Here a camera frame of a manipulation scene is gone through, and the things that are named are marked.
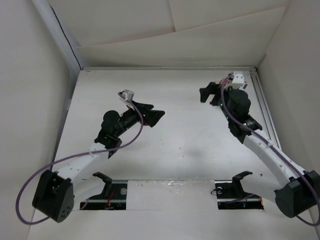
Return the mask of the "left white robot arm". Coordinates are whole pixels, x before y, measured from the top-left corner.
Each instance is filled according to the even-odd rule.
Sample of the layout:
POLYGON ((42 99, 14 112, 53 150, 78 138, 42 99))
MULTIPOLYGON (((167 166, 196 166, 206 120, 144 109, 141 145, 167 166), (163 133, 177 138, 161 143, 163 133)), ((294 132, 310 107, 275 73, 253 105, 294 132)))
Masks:
POLYGON ((93 178, 94 192, 86 194, 109 198, 114 194, 113 180, 99 172, 107 159, 122 149, 120 136, 135 124, 141 127, 154 127, 165 115, 163 110, 155 110, 152 104, 128 100, 128 109, 123 114, 107 111, 103 116, 101 130, 94 140, 91 150, 72 156, 73 161, 56 170, 44 171, 39 179, 32 206, 57 223, 64 221, 74 207, 82 191, 77 186, 93 178))

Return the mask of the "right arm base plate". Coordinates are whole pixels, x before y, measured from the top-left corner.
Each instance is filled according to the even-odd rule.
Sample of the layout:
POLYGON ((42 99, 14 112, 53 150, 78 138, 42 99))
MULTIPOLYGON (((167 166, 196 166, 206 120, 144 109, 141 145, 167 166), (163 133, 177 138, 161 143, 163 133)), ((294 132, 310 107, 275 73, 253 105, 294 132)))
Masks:
POLYGON ((215 180, 212 195, 216 196, 219 210, 264 210, 262 198, 243 190, 241 180, 253 173, 243 171, 230 180, 215 180))

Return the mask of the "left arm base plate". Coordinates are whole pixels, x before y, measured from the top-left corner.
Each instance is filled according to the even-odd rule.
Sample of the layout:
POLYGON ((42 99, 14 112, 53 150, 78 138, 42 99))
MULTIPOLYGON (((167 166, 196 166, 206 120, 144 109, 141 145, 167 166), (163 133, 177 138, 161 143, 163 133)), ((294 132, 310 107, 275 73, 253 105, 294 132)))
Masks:
POLYGON ((109 176, 96 172, 93 175, 93 181, 97 182, 95 188, 96 194, 91 194, 79 203, 79 209, 82 211, 122 211, 127 207, 128 180, 112 180, 109 176))

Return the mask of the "purple capped white pen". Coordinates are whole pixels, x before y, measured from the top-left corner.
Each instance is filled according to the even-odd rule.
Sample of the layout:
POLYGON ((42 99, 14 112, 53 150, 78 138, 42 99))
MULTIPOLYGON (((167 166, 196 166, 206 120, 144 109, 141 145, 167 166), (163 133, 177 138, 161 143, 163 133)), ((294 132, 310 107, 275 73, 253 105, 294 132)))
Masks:
POLYGON ((247 88, 248 84, 245 82, 242 86, 241 89, 244 91, 247 88))

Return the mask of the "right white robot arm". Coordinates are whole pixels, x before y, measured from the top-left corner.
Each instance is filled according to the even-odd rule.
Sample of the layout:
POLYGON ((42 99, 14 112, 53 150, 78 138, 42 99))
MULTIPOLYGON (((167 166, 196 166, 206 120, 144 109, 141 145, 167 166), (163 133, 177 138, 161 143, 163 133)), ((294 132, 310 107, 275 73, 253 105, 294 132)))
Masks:
POLYGON ((264 179, 261 173, 243 171, 232 178, 231 191, 240 199, 250 194, 274 202, 287 217, 294 218, 320 205, 320 175, 307 171, 286 156, 267 138, 262 126, 249 114, 251 101, 241 87, 231 83, 210 82, 200 88, 200 101, 218 106, 228 121, 231 134, 250 149, 271 171, 277 182, 264 179))

